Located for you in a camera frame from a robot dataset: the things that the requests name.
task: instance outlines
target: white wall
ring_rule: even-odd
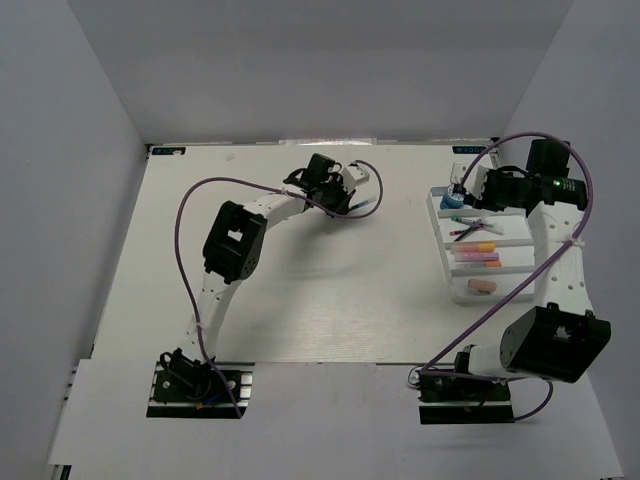
[[[0,465],[40,478],[144,147],[66,2],[0,2]]]
[[[500,135],[571,0],[70,0],[147,142]]]
[[[613,324],[613,339],[590,377],[628,479],[640,479],[639,25],[638,2],[576,0],[507,128],[563,136],[592,172],[587,285],[596,314]],[[521,164],[527,150],[524,141],[505,149]]]

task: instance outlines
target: white table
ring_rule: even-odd
[[[219,339],[223,361],[424,362],[487,306],[451,302],[425,201],[446,185],[451,146],[188,147],[152,156],[104,313],[93,358],[156,358],[182,338],[191,310],[175,265],[173,226],[184,192],[207,176],[279,187],[314,152],[358,158],[384,179],[380,210],[360,221],[307,211],[270,230],[256,272],[235,295]],[[375,180],[358,196],[377,192]],[[187,205],[182,252],[196,290],[202,245],[226,200],[262,192],[214,183]],[[470,338],[499,340],[528,308],[509,305]]]
[[[206,176],[278,186],[313,152],[374,163],[385,181],[380,211],[353,222],[309,211],[268,232],[219,339],[219,360],[256,362],[241,421],[145,418],[154,362],[175,348],[190,317],[172,252],[184,191]],[[73,465],[71,480],[620,475],[586,376],[558,385],[552,403],[523,424],[421,426],[407,366],[388,365],[428,360],[487,308],[450,301],[424,204],[459,158],[446,145],[189,146],[184,156],[151,157],[95,350],[79,367],[51,463]],[[372,182],[359,195],[375,190]],[[258,195],[214,184],[193,196],[182,247],[196,289],[202,243],[220,204]],[[507,306],[465,343],[496,341],[527,308]],[[515,384],[516,413],[544,390],[536,380]]]

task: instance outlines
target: black mounting plate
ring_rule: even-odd
[[[222,370],[227,381],[235,382],[231,389],[236,402],[240,401],[240,389],[242,371]],[[198,409],[198,403],[206,401],[216,395],[220,395],[209,405]],[[166,371],[157,372],[155,385],[153,387],[152,399],[162,405],[149,405],[147,408],[148,418],[238,418],[229,394],[224,387],[222,380],[215,372],[211,372],[211,386],[202,398],[190,398],[185,395],[179,384],[172,383],[171,375]],[[240,407],[244,414],[246,407]]]
[[[514,423],[511,392],[508,385],[483,386],[477,381],[450,380],[443,377],[420,379],[420,424],[487,424]]]

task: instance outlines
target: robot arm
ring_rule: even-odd
[[[549,141],[534,141],[528,171],[479,167],[469,178],[465,196],[465,203],[476,208],[526,210],[536,268],[571,238],[587,203],[585,184],[566,178],[568,154],[550,149]],[[574,241],[536,279],[534,307],[505,330],[500,342],[469,345],[461,356],[468,362],[468,373],[475,375],[573,383],[610,337],[609,322],[594,315],[584,279],[582,242]]]
[[[354,163],[336,169],[337,162],[314,154],[307,168],[284,180],[282,193],[271,193],[245,204],[225,202],[203,248],[204,278],[197,305],[200,322],[192,315],[184,337],[172,353],[163,353],[160,364],[185,398],[198,398],[216,382],[202,349],[215,359],[222,322],[238,287],[254,272],[266,232],[280,222],[305,212],[311,199],[326,210],[346,215],[356,187],[369,181],[369,172]]]

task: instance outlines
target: white rack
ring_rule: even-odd
[[[493,242],[500,255],[502,267],[493,268],[460,268],[453,259],[451,246],[456,237],[450,236],[454,230],[464,230],[465,226],[454,222],[451,217],[477,219],[485,211],[470,207],[440,210],[440,201],[446,187],[434,187],[427,197],[427,209],[431,218],[433,231],[438,240],[440,258],[446,277],[451,299],[456,303],[495,303],[516,286],[522,283],[534,270],[533,239],[526,222],[524,210],[508,208],[503,212],[492,212],[487,221],[504,228],[504,235],[487,231],[470,234],[461,244]],[[491,295],[477,295],[467,290],[467,282],[472,278],[482,278],[496,282],[497,290]],[[513,301],[531,301],[533,284],[525,288]]]

